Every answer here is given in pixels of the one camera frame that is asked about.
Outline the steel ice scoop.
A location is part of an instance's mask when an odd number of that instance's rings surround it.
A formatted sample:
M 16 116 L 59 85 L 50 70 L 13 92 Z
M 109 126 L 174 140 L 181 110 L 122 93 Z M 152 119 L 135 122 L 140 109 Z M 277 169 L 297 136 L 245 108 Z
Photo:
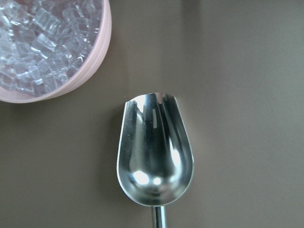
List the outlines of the steel ice scoop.
M 152 225 L 167 227 L 166 206 L 186 192 L 194 173 L 176 97 L 149 93 L 125 103 L 116 173 L 126 196 L 152 209 Z

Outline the pink bowl of ice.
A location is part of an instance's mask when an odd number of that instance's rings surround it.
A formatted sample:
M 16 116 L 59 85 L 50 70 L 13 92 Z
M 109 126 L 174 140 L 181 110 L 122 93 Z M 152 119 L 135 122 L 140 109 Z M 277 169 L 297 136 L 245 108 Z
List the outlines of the pink bowl of ice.
M 1 1 L 1 101 L 31 103 L 80 87 L 104 60 L 111 30 L 107 0 Z

